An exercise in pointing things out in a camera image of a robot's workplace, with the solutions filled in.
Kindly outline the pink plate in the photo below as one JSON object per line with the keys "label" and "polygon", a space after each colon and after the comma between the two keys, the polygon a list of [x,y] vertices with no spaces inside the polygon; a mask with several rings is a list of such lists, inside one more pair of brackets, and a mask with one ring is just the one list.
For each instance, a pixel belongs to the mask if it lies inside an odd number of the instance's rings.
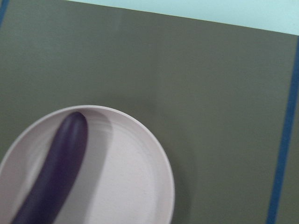
{"label": "pink plate", "polygon": [[86,117],[88,143],[55,223],[169,224],[175,184],[163,147],[135,118],[96,105],[52,112],[14,140],[0,164],[1,223],[11,222],[40,172],[58,126],[72,112]]}

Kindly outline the purple eggplant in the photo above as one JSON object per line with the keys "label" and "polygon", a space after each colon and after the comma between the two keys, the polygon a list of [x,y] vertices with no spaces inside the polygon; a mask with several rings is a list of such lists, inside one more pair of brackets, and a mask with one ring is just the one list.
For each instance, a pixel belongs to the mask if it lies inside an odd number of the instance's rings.
{"label": "purple eggplant", "polygon": [[13,224],[51,224],[62,209],[85,156],[88,124],[80,112],[69,114],[57,129],[33,187]]}

